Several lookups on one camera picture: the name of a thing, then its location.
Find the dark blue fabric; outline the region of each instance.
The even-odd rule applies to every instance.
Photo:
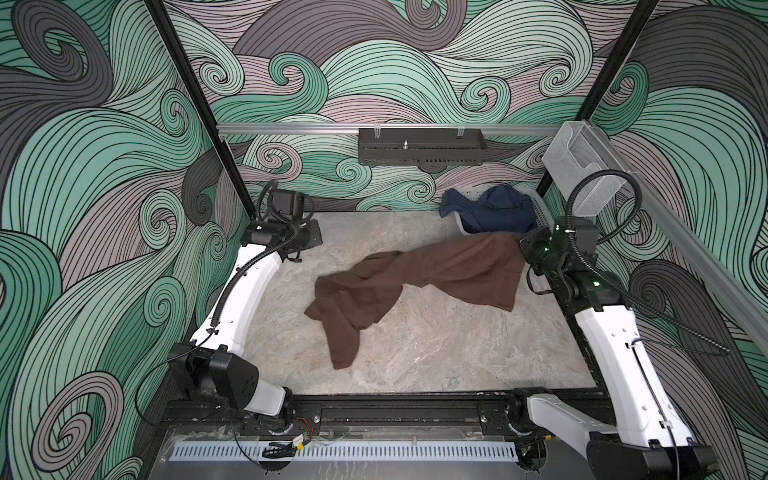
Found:
[[[536,227],[531,198],[509,185],[489,188],[477,202],[452,188],[442,195],[440,217],[451,212],[458,212],[467,233],[525,233]]]

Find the laundry basket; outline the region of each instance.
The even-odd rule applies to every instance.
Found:
[[[485,193],[486,190],[489,188],[493,188],[493,185],[491,186],[484,186],[484,187],[459,187],[456,188],[456,190],[461,194],[467,197],[469,200],[472,200],[473,202],[476,202],[483,193]],[[520,188],[515,187],[515,190],[520,192],[521,194],[528,195],[531,198],[531,203],[533,204],[533,211],[536,213],[536,224],[538,226],[544,226],[547,225],[550,230],[554,226],[554,221],[552,220],[552,214],[549,213],[549,209],[547,208],[547,205],[544,203],[544,199],[539,197],[536,193],[536,190],[532,188]],[[462,224],[462,218],[458,215],[458,212],[453,212],[453,217],[456,220],[456,223],[458,224],[458,229],[462,232],[462,235],[472,235],[471,233],[464,230],[464,225]]]

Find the beige stone surface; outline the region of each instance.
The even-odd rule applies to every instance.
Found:
[[[592,387],[594,382],[552,295],[521,279],[515,309],[464,303],[433,286],[406,285],[384,318],[360,333],[351,367],[333,370],[320,322],[304,315],[318,276],[384,250],[412,250],[460,235],[437,212],[317,214],[323,245],[285,262],[264,293],[245,358],[260,377],[295,393],[426,392]]]

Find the brown garment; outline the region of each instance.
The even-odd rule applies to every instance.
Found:
[[[321,276],[304,312],[323,322],[334,369],[352,365],[360,330],[389,312],[402,285],[432,284],[475,305],[511,311],[525,265],[514,233],[479,233],[410,252],[368,255],[351,270]]]

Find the metal bar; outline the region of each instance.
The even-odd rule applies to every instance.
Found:
[[[357,135],[361,128],[479,128],[484,135],[553,137],[561,125],[523,124],[320,124],[312,122],[262,122],[218,124],[222,135]]]
[[[624,30],[621,31],[621,34],[616,39],[613,50],[608,55],[608,60],[606,60],[605,65],[600,70],[597,79],[592,84],[592,88],[589,89],[589,93],[584,99],[584,103],[581,104],[581,108],[579,108],[574,120],[581,121],[592,118],[608,88],[611,87],[621,68],[624,67],[627,57],[632,52],[637,38],[640,37],[643,27],[645,27],[658,2],[659,0],[640,0],[635,5],[632,15],[630,15]],[[544,198],[551,185],[552,176],[549,172],[545,172],[538,182],[536,193],[539,197]]]
[[[170,55],[170,59],[176,65],[184,87],[186,87],[190,95],[192,105],[194,105],[197,114],[200,115],[200,120],[203,122],[208,137],[210,137],[210,141],[219,155],[219,160],[221,160],[224,170],[227,171],[230,180],[232,180],[232,185],[234,185],[237,196],[240,197],[240,202],[243,203],[248,217],[251,219],[256,218],[256,207],[253,205],[253,200],[250,199],[250,194],[243,178],[240,176],[240,172],[237,170],[237,163],[232,156],[232,152],[219,138],[214,113],[210,109],[203,89],[200,87],[200,83],[197,82],[197,78],[192,71],[192,65],[189,62],[189,58],[187,58],[187,54],[184,52],[181,40],[174,29],[174,24],[170,21],[163,0],[144,0],[144,3],[147,5],[147,10],[149,10],[157,31],[163,38],[163,43]]]
[[[584,138],[602,157],[608,168],[631,171],[631,165],[614,149],[611,141],[597,127],[585,128]],[[643,209],[648,212],[677,251],[693,265],[697,273],[720,303],[733,315],[752,341],[768,355],[768,315],[748,294],[738,280],[702,243],[699,237],[667,206],[656,189],[641,175],[636,176],[643,189]]]

